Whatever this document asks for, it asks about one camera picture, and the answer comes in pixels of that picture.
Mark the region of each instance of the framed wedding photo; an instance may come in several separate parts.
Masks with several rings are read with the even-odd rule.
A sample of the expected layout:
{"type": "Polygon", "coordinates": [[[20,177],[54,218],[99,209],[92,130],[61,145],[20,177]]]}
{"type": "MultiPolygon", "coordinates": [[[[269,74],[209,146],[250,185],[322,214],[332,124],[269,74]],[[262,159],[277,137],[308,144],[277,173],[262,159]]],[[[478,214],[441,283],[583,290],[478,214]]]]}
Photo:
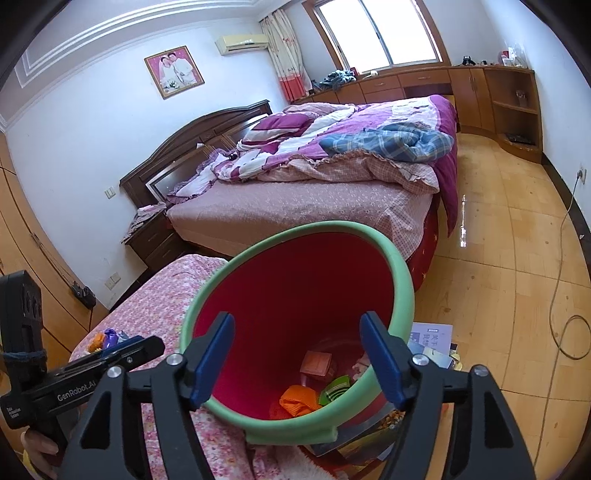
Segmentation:
{"type": "Polygon", "coordinates": [[[162,51],[144,61],[164,99],[205,83],[187,47],[162,51]]]}

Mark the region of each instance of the headboard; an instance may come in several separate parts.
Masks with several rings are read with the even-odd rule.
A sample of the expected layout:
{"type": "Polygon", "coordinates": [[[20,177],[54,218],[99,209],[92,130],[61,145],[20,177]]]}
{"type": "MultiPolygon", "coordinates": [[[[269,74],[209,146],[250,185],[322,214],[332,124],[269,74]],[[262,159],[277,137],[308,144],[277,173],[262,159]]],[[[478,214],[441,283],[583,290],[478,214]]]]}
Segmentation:
{"type": "Polygon", "coordinates": [[[146,161],[123,177],[119,186],[137,207],[157,203],[163,200],[162,190],[188,180],[213,149],[230,150],[256,122],[270,114],[269,100],[263,100],[203,115],[168,137],[146,161]]]}

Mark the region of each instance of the curtain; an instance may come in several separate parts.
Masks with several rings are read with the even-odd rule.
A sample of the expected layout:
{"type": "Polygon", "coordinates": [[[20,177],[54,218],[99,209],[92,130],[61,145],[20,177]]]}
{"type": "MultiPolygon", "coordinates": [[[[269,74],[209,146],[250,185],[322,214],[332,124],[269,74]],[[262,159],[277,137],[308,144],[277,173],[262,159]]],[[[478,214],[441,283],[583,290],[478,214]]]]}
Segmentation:
{"type": "Polygon", "coordinates": [[[269,53],[285,98],[292,102],[306,96],[312,83],[304,69],[300,45],[287,15],[281,8],[275,10],[261,20],[261,27],[269,38],[269,53]]]}

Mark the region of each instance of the green object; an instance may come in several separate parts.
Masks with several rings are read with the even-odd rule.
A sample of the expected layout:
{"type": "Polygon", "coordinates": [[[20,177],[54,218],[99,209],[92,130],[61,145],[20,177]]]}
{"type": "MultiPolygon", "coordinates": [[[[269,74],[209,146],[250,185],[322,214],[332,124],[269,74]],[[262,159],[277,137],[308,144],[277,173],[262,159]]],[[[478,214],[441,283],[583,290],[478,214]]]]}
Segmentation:
{"type": "Polygon", "coordinates": [[[348,375],[335,378],[332,382],[326,385],[326,388],[320,392],[318,398],[318,405],[327,406],[330,402],[335,401],[343,393],[351,388],[351,380],[348,375]]]}
{"type": "MultiPolygon", "coordinates": [[[[405,343],[408,342],[414,317],[414,289],[408,267],[400,252],[385,235],[371,227],[355,222],[331,220],[295,227],[269,237],[237,255],[213,274],[197,292],[187,310],[181,330],[180,350],[184,351],[188,347],[193,339],[195,320],[206,299],[227,275],[250,258],[277,244],[321,232],[343,232],[357,235],[381,252],[390,272],[392,272],[396,296],[388,332],[402,338],[405,343]]],[[[251,444],[309,445],[334,442],[337,437],[337,427],[363,411],[380,392],[374,369],[369,367],[363,376],[334,402],[308,415],[293,419],[254,419],[227,408],[214,397],[211,397],[205,406],[223,421],[244,429],[246,441],[251,444]]]]}

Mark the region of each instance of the bucket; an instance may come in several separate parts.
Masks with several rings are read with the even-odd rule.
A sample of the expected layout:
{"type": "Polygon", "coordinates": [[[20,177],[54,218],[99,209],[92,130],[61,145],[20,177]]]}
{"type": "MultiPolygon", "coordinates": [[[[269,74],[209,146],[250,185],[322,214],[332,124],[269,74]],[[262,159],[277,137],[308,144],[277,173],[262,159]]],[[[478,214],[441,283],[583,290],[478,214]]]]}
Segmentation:
{"type": "Polygon", "coordinates": [[[338,426],[362,421],[383,404],[371,367],[327,406],[269,418],[287,388],[300,383],[308,350],[332,353],[337,375],[352,367],[363,354],[359,319],[368,310],[390,334],[408,340],[414,290],[404,259],[371,227],[312,223],[263,240],[218,270],[187,311],[180,348],[204,334],[220,311],[231,313],[234,343],[205,406],[244,429],[252,444],[333,442],[338,426]]]}

